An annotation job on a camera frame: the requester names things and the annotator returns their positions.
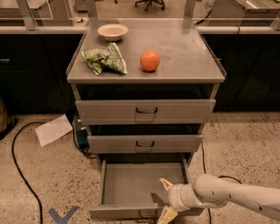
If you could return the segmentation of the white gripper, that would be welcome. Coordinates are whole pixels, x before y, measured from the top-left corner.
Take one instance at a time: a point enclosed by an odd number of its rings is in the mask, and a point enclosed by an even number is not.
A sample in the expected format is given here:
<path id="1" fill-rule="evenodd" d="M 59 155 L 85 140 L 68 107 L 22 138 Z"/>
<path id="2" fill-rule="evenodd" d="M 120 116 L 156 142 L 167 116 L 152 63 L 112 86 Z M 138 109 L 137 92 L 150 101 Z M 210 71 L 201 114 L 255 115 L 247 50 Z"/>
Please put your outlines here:
<path id="1" fill-rule="evenodd" d="M 174 185 L 165 178 L 159 180 L 164 189 L 168 192 L 170 206 L 165 206 L 157 220 L 157 224 L 168 224 L 173 221 L 178 212 L 190 210 L 191 208 L 202 208 L 203 203 L 197 198 L 193 187 L 187 185 Z"/>

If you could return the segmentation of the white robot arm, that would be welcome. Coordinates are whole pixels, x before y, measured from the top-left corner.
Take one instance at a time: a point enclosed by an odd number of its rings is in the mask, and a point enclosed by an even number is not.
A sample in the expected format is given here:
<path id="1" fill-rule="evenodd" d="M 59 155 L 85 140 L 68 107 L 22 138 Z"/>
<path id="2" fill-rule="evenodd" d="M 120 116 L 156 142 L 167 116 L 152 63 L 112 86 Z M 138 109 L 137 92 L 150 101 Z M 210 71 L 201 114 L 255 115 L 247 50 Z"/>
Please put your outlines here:
<path id="1" fill-rule="evenodd" d="M 210 174 L 199 175 L 191 184 L 173 184 L 161 178 L 169 205 L 163 208 L 157 224 L 168 224 L 191 208 L 220 208 L 228 202 L 280 221 L 280 190 L 228 182 Z"/>

